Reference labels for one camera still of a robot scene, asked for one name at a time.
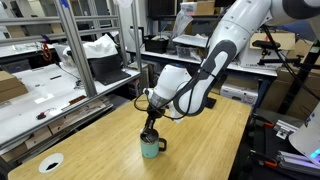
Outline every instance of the table surface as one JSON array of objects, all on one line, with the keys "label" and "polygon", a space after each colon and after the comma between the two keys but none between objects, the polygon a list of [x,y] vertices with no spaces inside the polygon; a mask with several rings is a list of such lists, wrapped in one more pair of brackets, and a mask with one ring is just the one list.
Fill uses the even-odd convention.
[{"label": "table surface", "polygon": [[[117,109],[9,173],[9,179],[227,179],[251,108],[215,94],[213,109],[181,123],[155,123],[167,151],[156,158],[141,155],[139,130],[146,112],[133,103]],[[140,107],[147,102],[139,100]],[[43,159],[62,153],[54,171],[38,171]]]},{"label": "table surface", "polygon": [[[62,66],[64,70],[80,77],[74,67]],[[127,69],[131,77],[104,86],[94,81],[97,92],[102,93],[139,75],[138,71]],[[28,130],[46,122],[51,117],[63,112],[69,106],[69,101],[81,95],[86,96],[84,89],[74,89],[77,79],[58,66],[49,65],[37,70],[27,70],[14,74],[28,89],[28,93],[10,99],[8,104],[0,104],[0,144],[7,142]],[[47,118],[39,121],[36,116],[47,109]]]},{"label": "table surface", "polygon": [[[183,61],[183,62],[188,62],[188,63],[193,63],[193,64],[200,64],[199,61],[192,60],[192,59],[179,58],[177,55],[159,54],[159,53],[154,53],[154,52],[148,52],[148,51],[145,51],[144,46],[142,46],[142,48],[141,48],[141,54],[142,55],[147,55],[147,56],[171,59],[171,60],[174,60],[174,61]],[[273,77],[277,77],[278,76],[277,72],[274,71],[274,70],[244,68],[244,67],[241,67],[237,62],[230,63],[229,66],[227,67],[227,69],[235,70],[235,71],[248,72],[248,73],[254,73],[254,74],[267,75],[267,76],[273,76]]]}]

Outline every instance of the white circle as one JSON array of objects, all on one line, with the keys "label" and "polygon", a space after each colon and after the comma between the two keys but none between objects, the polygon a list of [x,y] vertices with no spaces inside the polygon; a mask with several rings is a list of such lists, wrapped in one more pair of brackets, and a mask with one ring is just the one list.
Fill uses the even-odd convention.
[{"label": "white circle", "polygon": [[41,162],[39,166],[39,171],[41,173],[51,172],[55,170],[57,167],[59,167],[62,161],[63,161],[63,154],[61,153],[51,154]]}]

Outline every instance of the robotic arm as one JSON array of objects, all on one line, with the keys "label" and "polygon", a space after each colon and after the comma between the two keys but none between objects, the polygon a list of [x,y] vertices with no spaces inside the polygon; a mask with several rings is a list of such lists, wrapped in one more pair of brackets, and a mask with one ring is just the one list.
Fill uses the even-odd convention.
[{"label": "robotic arm", "polygon": [[167,65],[158,85],[145,91],[149,115],[167,105],[172,119],[200,114],[212,86],[261,25],[282,25],[319,14],[318,0],[237,0],[213,32],[208,56],[193,77],[184,67]]}]

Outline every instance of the black box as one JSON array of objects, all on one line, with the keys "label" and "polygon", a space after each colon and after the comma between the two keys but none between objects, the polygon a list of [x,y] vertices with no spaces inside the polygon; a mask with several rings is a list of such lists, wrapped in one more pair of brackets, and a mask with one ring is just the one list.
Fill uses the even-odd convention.
[{"label": "black box", "polygon": [[169,40],[151,40],[152,36],[145,37],[145,50],[149,52],[155,52],[163,54],[166,52]]}]

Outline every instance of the mug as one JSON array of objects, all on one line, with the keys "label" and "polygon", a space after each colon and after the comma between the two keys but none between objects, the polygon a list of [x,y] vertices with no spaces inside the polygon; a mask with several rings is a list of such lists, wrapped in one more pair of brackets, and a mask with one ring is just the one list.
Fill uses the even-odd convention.
[{"label": "mug", "polygon": [[167,149],[167,141],[159,138],[159,134],[155,129],[144,131],[140,134],[141,153],[145,158],[154,158],[160,151]]}]

